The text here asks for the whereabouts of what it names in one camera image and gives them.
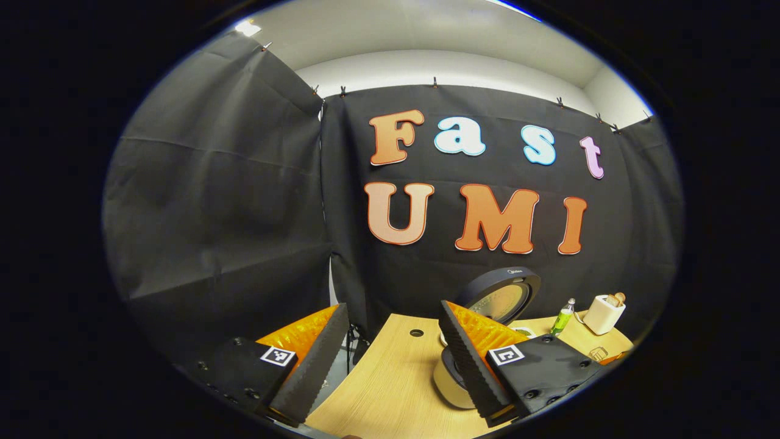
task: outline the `orange letter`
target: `orange letter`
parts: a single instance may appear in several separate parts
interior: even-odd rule
[[[406,146],[411,145],[414,142],[414,127],[411,123],[404,122],[400,128],[397,128],[398,122],[403,121],[421,125],[425,122],[425,118],[420,110],[409,110],[387,116],[377,116],[368,121],[368,124],[374,127],[374,132],[377,135],[377,152],[371,156],[372,165],[388,165],[403,162],[406,159],[406,151],[401,151],[398,148],[398,141],[403,141]]]
[[[475,252],[482,248],[480,226],[487,240],[487,247],[495,250],[509,229],[509,238],[501,246],[507,253],[531,253],[531,226],[534,221],[534,207],[539,202],[539,194],[519,189],[512,194],[504,211],[498,208],[493,191],[483,184],[467,184],[460,188],[466,197],[466,223],[463,236],[455,241],[459,250]]]
[[[409,226],[404,230],[398,230],[390,225],[390,196],[395,193],[395,185],[369,183],[363,189],[368,194],[368,228],[379,241],[407,245],[423,237],[428,197],[434,193],[433,186],[412,183],[403,188],[403,191],[411,198]]]
[[[563,205],[566,207],[566,232],[563,234],[563,242],[558,246],[558,253],[576,255],[583,247],[580,244],[580,232],[587,202],[582,198],[568,197],[563,200]]]

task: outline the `screw hole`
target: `screw hole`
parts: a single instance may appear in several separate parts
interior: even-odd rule
[[[252,399],[260,399],[260,395],[254,391],[254,389],[244,389],[244,392],[246,392],[246,396]]]

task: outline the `letter s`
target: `letter s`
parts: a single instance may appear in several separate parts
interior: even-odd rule
[[[526,142],[523,152],[531,163],[551,165],[555,161],[555,137],[550,130],[535,125],[526,125],[520,130],[520,137]]]

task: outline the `pink letter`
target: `pink letter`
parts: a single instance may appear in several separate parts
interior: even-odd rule
[[[587,168],[590,171],[590,175],[593,178],[601,179],[604,176],[604,170],[598,165],[597,155],[601,155],[601,150],[590,137],[585,137],[580,141],[580,146],[585,150],[585,158],[587,159]]]

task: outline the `white wall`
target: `white wall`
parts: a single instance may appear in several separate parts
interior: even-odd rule
[[[596,109],[583,89],[527,66],[462,52],[398,50],[347,56],[297,70],[325,98],[346,91],[407,84],[466,85],[494,88],[556,102],[594,115]]]
[[[653,114],[642,98],[608,66],[602,67],[584,90],[601,118],[618,128],[646,119],[642,110]]]
[[[333,269],[332,269],[332,262],[328,261],[328,286],[330,287],[331,291],[331,306],[339,303],[339,300],[336,298],[336,289],[333,287]]]

